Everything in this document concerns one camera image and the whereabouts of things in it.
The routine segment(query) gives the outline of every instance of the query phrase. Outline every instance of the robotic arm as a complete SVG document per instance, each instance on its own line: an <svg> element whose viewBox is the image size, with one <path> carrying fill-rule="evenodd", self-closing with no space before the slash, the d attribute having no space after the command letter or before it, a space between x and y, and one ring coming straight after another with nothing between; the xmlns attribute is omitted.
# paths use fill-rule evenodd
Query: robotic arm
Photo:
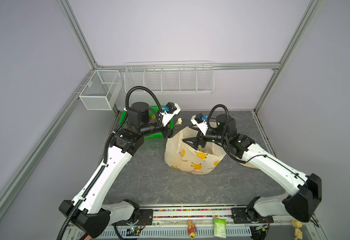
<svg viewBox="0 0 350 240"><path fill-rule="evenodd" d="M155 119L149 118L150 108L147 103L138 102L129 107L129 96L137 89L148 92L154 98L159 108L158 112L151 109ZM209 117L202 114L192 117L191 122L198 128L191 128L197 130L198 134L183 141L194 149L199 145L204 147L206 142L214 142L222 146L235 161L251 162L283 186L285 194L269 198L255 197L246 209L245 218L256 222L259 216L291 214L302 222L308 222L321 201L321 179L314 174L307 176L294 170L264 151L251 138L237 133L235 120L229 116L225 107L226 114L216 118L217 128L211 127L209 119L217 106L211 110ZM62 239L70 221L92 238L98 237L109 223L121 220L136 223L139 205L128 199L102 208L108 190L121 169L144 143L145 136L161 132L164 138L169 138L187 127L175 125L170 129L168 122L180 112L179 105L168 103L162 108L155 95L146 87L137 86L128 91L125 110L124 119L107 139L104 159L95 173L72 200L64 200L59 206L66 220L58 234L58 240ZM129 120L123 126L127 116Z"/></svg>

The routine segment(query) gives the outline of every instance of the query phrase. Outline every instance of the white wall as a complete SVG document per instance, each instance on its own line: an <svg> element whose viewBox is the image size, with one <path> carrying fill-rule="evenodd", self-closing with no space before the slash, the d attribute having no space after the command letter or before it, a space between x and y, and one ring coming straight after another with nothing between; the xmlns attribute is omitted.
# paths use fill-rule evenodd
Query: white wall
<svg viewBox="0 0 350 240"><path fill-rule="evenodd" d="M163 105L178 103L182 110L207 110L216 104L224 104L228 109L254 109L266 84L272 75L271 69L216 70L215 91L213 93L155 93ZM125 107L124 86L116 100L119 109ZM132 94L130 104L146 102L155 105L147 93Z"/></svg>
<svg viewBox="0 0 350 240"><path fill-rule="evenodd" d="M350 1L324 1L259 115L280 159L322 178L328 239L350 239Z"/></svg>
<svg viewBox="0 0 350 240"><path fill-rule="evenodd" d="M99 65L279 61L309 0L70 0Z"/></svg>
<svg viewBox="0 0 350 240"><path fill-rule="evenodd" d="M55 1L0 0L0 192L88 71Z"/></svg>
<svg viewBox="0 0 350 240"><path fill-rule="evenodd" d="M55 239L65 218L58 208L94 173L114 119L79 102L0 223L0 240Z"/></svg>

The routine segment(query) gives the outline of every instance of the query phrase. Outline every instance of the yellow banana graphic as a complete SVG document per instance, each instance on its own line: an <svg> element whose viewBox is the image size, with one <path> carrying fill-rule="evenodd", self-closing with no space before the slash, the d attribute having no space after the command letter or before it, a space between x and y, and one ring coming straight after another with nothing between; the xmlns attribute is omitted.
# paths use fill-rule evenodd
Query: yellow banana graphic
<svg viewBox="0 0 350 240"><path fill-rule="evenodd" d="M194 167L196 170L201 169L201 164L195 164L195 163L192 162L191 166Z"/></svg>
<svg viewBox="0 0 350 240"><path fill-rule="evenodd" d="M195 152L196 153L196 155L198 156L198 157L200 157L201 159L206 159L207 158L207 153L204 153L204 152Z"/></svg>

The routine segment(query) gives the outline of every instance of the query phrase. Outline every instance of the black mounting plate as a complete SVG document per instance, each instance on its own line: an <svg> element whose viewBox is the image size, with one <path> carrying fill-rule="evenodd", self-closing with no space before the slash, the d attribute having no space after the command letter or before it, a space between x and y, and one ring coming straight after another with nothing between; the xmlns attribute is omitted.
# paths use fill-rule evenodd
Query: black mounting plate
<svg viewBox="0 0 350 240"><path fill-rule="evenodd" d="M231 208L232 219L234 219L234 223L253 223L247 219L247 214L245 212L246 207L233 207ZM267 223L265 220L267 218L268 223L273 223L272 216L266 216L259 219L257 223Z"/></svg>
<svg viewBox="0 0 350 240"><path fill-rule="evenodd" d="M146 226L152 225L153 209L139 209L138 217L144 217L146 219ZM135 225L144 225L144 218L138 218L138 222ZM126 221L119 221L115 223L116 226L131 226Z"/></svg>

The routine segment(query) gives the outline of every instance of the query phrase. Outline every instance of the white wire basket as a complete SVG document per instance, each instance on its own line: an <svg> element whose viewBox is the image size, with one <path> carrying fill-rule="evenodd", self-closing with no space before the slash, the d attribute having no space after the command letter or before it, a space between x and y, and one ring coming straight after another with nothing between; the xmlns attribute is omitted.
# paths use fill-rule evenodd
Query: white wire basket
<svg viewBox="0 0 350 240"><path fill-rule="evenodd" d="M118 70L96 70L79 97L88 110L112 110L122 85Z"/></svg>
<svg viewBox="0 0 350 240"><path fill-rule="evenodd" d="M124 86L144 86L155 93L212 93L214 71L212 62L126 63Z"/></svg>

